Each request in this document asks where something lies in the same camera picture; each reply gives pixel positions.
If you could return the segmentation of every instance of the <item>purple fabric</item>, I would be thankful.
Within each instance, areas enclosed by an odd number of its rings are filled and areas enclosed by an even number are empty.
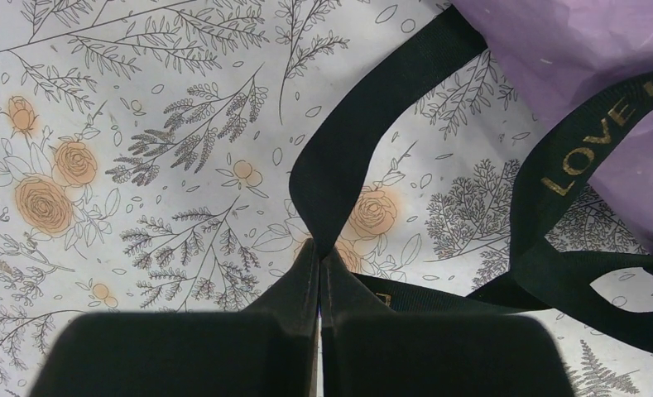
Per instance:
[[[453,0],[550,129],[592,95],[653,70],[653,0]],[[590,184],[653,253],[653,112]]]

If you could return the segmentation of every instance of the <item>purple paper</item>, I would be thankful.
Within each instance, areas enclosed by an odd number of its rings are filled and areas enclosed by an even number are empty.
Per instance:
[[[607,86],[653,71],[653,0],[453,0],[550,129]],[[653,112],[590,184],[653,253]]]

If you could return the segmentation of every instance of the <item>black object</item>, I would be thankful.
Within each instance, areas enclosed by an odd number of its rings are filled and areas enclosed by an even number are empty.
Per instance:
[[[601,161],[653,109],[653,73],[595,95],[531,152],[513,189],[511,269],[467,298],[352,275],[334,251],[387,128],[484,48],[450,8],[348,93],[290,177],[315,243],[254,304],[241,313],[79,318],[55,344],[31,395],[304,396],[313,386],[317,300],[326,397],[571,396],[547,332],[508,315],[529,310],[560,309],[653,352],[653,313],[615,308],[589,286],[611,270],[653,272],[653,256],[561,253],[544,239]],[[168,333],[173,342],[160,342]]]

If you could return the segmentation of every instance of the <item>floral print fabric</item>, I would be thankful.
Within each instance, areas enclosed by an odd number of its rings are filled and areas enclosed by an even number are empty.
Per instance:
[[[83,313],[240,310],[270,288],[309,237],[287,188],[300,150],[447,6],[0,0],[0,395],[26,395]],[[485,51],[382,139],[336,250],[364,274],[487,283],[507,269],[511,187],[542,130]],[[643,252],[590,189],[546,238]],[[653,310],[639,269],[593,286]],[[653,396],[652,355],[533,316],[578,395]]]

